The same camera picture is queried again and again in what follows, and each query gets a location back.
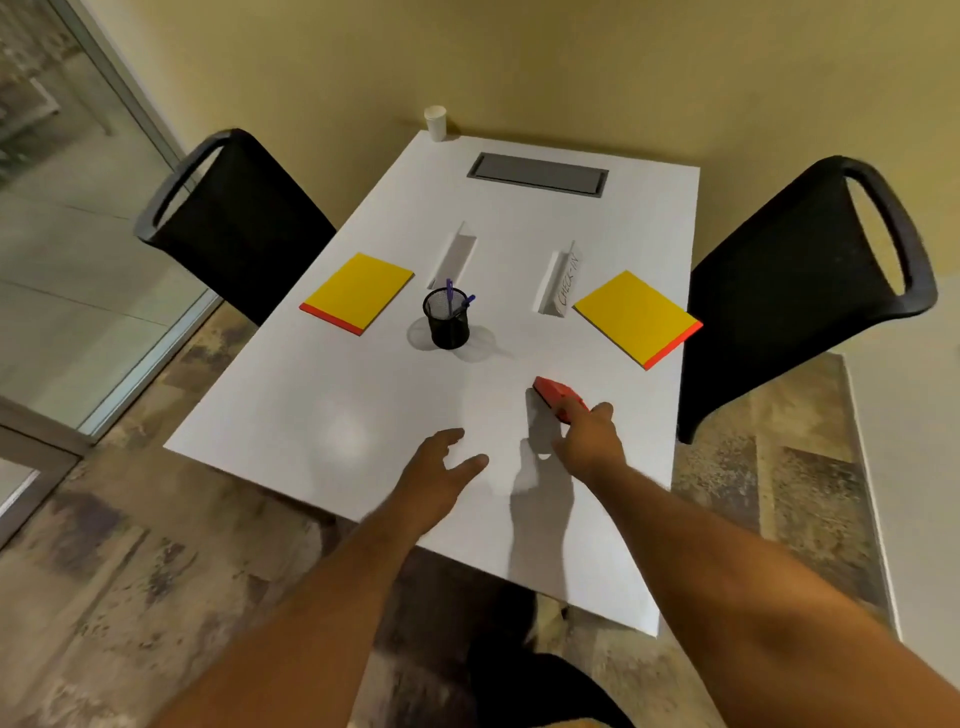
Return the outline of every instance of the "forearm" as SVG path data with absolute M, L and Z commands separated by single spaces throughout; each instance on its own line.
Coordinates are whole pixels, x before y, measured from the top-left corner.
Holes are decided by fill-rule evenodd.
M 270 620 L 240 637 L 155 728 L 342 728 L 391 585 L 416 535 L 371 513 Z
M 960 709 L 945 681 L 781 546 L 626 465 L 591 488 L 731 726 L 910 725 Z

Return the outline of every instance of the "yellow notepad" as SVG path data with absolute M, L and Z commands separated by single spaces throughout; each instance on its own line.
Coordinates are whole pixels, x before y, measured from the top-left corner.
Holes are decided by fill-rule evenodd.
M 703 324 L 624 271 L 573 305 L 644 369 L 679 347 Z
M 300 310 L 359 336 L 413 276 L 406 268 L 358 253 Z

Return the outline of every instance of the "glass door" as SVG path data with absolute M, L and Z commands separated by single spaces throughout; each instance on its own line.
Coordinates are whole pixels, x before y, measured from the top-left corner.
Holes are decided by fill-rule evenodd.
M 3 537 L 219 299 L 133 237 L 180 155 L 66 0 L 0 2 L 0 51 Z

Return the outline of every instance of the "red eraser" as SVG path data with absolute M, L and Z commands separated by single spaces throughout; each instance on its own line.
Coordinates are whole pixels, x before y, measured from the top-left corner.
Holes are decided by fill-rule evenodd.
M 550 409 L 556 407 L 557 402 L 564 397 L 572 397 L 583 405 L 584 409 L 587 409 L 584 401 L 580 399 L 580 395 L 565 384 L 561 384 L 559 381 L 554 381 L 553 379 L 547 379 L 545 376 L 538 376 L 534 379 L 534 391 L 543 397 L 543 401 L 547 403 Z M 567 417 L 564 410 L 560 410 L 557 413 L 557 419 L 566 425 L 570 424 L 570 418 Z

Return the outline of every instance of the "hand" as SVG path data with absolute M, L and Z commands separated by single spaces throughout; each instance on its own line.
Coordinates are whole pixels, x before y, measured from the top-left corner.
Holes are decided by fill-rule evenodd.
M 586 410 L 572 397 L 564 397 L 553 408 L 554 413 L 566 411 L 570 430 L 566 437 L 553 441 L 553 450 L 560 457 L 566 471 L 593 488 L 601 473 L 610 466 L 626 465 L 623 445 L 613 425 L 613 405 L 600 402 Z
M 463 436 L 464 431 L 456 427 L 442 429 L 424 440 L 403 469 L 394 491 L 384 501 L 384 507 L 392 509 L 394 517 L 409 527 L 416 539 L 453 510 L 457 496 L 490 462 L 487 455 L 474 455 L 448 470 L 444 458 L 450 446 L 460 442 Z

